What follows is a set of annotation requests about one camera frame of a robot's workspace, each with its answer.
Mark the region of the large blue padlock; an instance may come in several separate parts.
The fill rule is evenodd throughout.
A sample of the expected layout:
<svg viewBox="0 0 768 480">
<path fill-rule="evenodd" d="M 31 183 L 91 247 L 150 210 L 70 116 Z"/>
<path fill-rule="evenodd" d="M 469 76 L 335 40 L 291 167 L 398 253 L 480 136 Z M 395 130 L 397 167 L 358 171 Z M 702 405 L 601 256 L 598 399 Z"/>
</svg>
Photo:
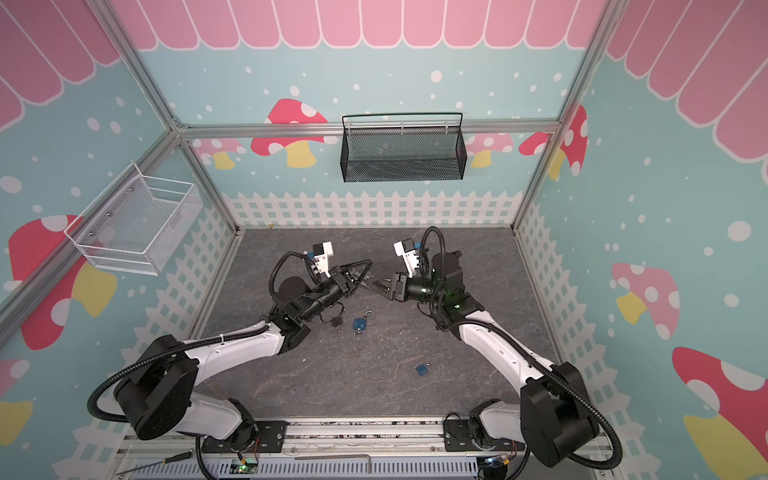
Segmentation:
<svg viewBox="0 0 768 480">
<path fill-rule="evenodd" d="M 355 318 L 352 326 L 354 334 L 362 334 L 374 319 L 375 313 L 372 310 L 367 310 L 361 317 Z"/>
</svg>

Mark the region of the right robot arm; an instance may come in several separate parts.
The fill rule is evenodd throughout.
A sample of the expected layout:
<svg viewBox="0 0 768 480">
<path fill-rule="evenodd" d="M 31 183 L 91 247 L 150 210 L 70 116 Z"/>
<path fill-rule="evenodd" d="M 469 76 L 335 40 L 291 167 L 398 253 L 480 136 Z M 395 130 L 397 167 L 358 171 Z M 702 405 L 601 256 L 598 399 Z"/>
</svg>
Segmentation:
<svg viewBox="0 0 768 480">
<path fill-rule="evenodd" d="M 624 452 L 615 428 L 588 398 L 580 371 L 535 353 L 504 330 L 458 280 L 397 273 L 364 285 L 398 302 L 423 303 L 436 328 L 453 334 L 489 361 L 519 397 L 475 410 L 482 437 L 520 442 L 541 464 L 571 460 L 593 470 L 618 467 Z"/>
</svg>

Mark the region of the black padlock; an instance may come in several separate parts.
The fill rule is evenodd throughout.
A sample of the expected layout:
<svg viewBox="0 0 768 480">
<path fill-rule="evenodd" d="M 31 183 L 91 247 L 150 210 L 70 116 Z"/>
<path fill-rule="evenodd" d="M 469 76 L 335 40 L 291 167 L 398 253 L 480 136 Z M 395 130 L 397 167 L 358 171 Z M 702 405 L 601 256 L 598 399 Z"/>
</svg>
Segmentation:
<svg viewBox="0 0 768 480">
<path fill-rule="evenodd" d="M 337 331 L 340 331 L 344 323 L 345 315 L 346 310 L 342 308 L 334 317 L 331 318 L 330 325 Z"/>
</svg>

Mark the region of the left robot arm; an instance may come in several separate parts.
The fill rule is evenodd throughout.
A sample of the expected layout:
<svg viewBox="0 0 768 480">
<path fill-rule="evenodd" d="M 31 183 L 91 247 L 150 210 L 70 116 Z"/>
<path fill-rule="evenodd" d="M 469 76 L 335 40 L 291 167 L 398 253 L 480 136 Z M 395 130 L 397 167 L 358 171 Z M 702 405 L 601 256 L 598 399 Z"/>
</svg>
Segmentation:
<svg viewBox="0 0 768 480">
<path fill-rule="evenodd" d="M 198 394 L 196 386 L 297 347 L 311 331 L 309 322 L 354 294 L 372 265 L 364 259 L 335 266 L 314 285 L 298 276 L 278 283 L 282 266 L 275 265 L 268 280 L 273 305 L 254 325 L 199 340 L 157 338 L 136 362 L 94 389 L 87 411 L 96 419 L 130 424 L 141 440 L 177 432 L 215 439 L 234 452 L 255 447 L 260 433 L 249 410 L 234 398 Z"/>
</svg>

